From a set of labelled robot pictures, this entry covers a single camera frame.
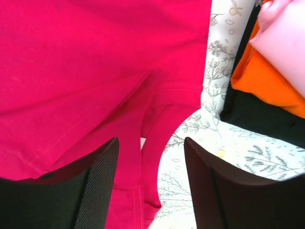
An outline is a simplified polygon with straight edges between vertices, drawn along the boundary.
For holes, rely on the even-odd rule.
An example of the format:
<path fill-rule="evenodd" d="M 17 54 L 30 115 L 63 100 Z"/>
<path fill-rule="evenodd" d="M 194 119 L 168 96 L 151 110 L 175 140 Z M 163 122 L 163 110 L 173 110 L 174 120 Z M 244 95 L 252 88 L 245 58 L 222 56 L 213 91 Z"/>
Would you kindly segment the red t-shirt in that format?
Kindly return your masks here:
<path fill-rule="evenodd" d="M 211 4 L 1 1 L 1 178 L 39 178 L 116 137 L 106 228 L 148 228 L 164 148 L 201 106 Z"/>

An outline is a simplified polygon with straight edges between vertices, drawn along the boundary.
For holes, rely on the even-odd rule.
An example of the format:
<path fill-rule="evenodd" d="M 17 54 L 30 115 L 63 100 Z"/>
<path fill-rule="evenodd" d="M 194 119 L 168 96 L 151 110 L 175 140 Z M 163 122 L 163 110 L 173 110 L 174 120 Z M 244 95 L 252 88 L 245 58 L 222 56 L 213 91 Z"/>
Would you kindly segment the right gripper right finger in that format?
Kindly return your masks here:
<path fill-rule="evenodd" d="M 305 176 L 276 181 L 239 169 L 184 141 L 194 215 L 199 229 L 302 229 Z"/>

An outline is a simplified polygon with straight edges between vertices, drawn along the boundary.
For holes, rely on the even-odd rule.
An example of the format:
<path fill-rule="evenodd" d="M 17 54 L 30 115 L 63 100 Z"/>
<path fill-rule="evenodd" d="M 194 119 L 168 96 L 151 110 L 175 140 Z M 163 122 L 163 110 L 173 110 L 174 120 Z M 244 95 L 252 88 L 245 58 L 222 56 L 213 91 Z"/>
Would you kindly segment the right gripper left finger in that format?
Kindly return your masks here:
<path fill-rule="evenodd" d="M 38 179 L 0 181 L 3 229 L 102 229 L 117 167 L 119 140 Z"/>

